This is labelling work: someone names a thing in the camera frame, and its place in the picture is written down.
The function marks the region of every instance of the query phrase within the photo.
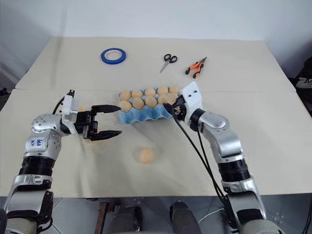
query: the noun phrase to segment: table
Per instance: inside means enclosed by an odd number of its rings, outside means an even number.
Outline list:
[[[107,65],[103,50],[120,47],[127,59]],[[166,53],[178,62],[159,73]],[[224,115],[242,141],[261,194],[310,193],[312,120],[262,41],[141,38],[53,38],[0,112],[0,195],[7,195],[22,162],[30,123],[51,113],[74,88],[81,110],[117,104],[123,89],[183,86],[186,68],[208,56],[197,79],[205,110]],[[106,141],[62,139],[52,189],[62,197],[215,195],[211,179],[172,119],[120,125],[118,113],[99,114],[99,130],[122,130]],[[193,139],[196,133],[187,129]],[[220,180],[209,143],[208,159]],[[140,147],[156,159],[138,162]]]
[[[64,90],[14,90],[11,94],[0,112],[0,195],[7,195],[20,169],[32,119],[51,113],[62,95]],[[88,110],[93,104],[115,104],[118,92],[76,90],[76,97],[80,108]],[[312,191],[312,121],[296,93],[204,92],[203,100],[204,109],[229,119],[261,194]],[[118,113],[112,113],[97,120],[99,130],[122,130],[123,134],[95,142],[64,137],[53,169],[55,196],[215,195],[200,159],[172,119],[120,125]],[[196,139],[195,132],[187,132]],[[220,180],[206,140],[204,145]],[[151,165],[137,161],[140,147],[155,149]]]

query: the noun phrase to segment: white wall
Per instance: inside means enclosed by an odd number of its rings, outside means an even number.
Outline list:
[[[0,0],[0,62],[18,77],[51,36],[263,39],[286,75],[312,56],[312,0]]]

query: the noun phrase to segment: wire cutter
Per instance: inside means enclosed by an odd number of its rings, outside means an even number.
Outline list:
[[[196,62],[194,65],[190,66],[186,71],[185,71],[185,74],[189,74],[191,70],[193,69],[199,69],[197,72],[195,72],[193,74],[193,78],[197,78],[199,77],[199,73],[201,71],[201,69],[204,67],[204,62],[206,60],[207,57],[203,58],[201,61],[199,62]]]

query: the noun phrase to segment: blue painter's tape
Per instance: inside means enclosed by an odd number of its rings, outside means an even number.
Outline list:
[[[114,52],[120,53],[120,55],[121,55],[120,58],[118,58],[116,60],[110,60],[110,59],[106,58],[106,56],[109,53],[114,53]],[[122,49],[119,49],[119,48],[110,48],[110,49],[104,50],[103,53],[101,54],[102,61],[107,63],[107,64],[119,64],[121,62],[124,62],[126,57],[127,57],[126,52]]]

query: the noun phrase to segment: white cable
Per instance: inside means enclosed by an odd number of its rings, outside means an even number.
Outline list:
[[[203,218],[201,218],[201,219],[198,221],[198,224],[199,224],[201,221],[203,221],[206,217],[208,217],[208,216],[210,216],[210,215],[213,215],[214,213],[217,213],[218,211],[222,211],[222,210],[224,210],[224,208],[221,208],[221,209],[219,209],[219,210],[217,210],[217,211],[214,211],[214,212],[211,212],[210,214],[205,215]]]

